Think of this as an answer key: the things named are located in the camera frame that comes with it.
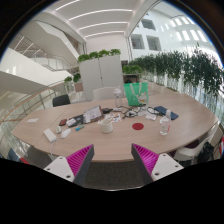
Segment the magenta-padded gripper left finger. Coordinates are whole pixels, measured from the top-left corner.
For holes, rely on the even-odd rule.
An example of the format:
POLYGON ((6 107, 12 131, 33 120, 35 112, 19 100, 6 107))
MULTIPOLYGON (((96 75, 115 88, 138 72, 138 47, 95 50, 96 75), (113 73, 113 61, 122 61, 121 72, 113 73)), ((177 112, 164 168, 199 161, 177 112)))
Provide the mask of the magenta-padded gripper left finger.
POLYGON ((44 170, 82 186, 93 156, 94 145, 91 144, 67 157, 57 157, 44 170))

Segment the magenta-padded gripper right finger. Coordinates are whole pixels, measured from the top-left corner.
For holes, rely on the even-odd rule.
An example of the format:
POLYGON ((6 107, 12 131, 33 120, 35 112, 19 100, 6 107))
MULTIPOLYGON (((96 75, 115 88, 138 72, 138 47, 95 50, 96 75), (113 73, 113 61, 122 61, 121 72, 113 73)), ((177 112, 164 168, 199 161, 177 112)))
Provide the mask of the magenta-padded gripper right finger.
POLYGON ((162 153, 158 155, 137 144, 132 144, 131 154, 145 185, 182 169, 182 166, 168 154, 162 153))

